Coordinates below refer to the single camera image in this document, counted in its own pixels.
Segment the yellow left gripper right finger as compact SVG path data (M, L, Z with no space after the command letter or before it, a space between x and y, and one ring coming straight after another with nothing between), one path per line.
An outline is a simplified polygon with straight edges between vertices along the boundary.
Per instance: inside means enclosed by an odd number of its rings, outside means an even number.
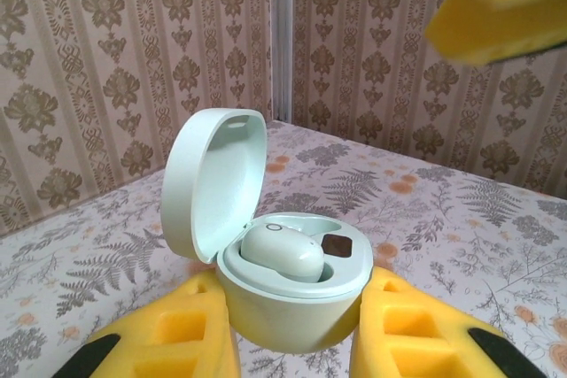
M361 295L352 377L536 377L499 330L376 267Z

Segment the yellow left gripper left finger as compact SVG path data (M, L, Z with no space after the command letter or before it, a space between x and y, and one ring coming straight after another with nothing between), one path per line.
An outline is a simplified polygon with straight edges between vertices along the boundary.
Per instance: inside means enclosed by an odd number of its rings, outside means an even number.
M97 331L56 377L239 377L236 337L213 270Z

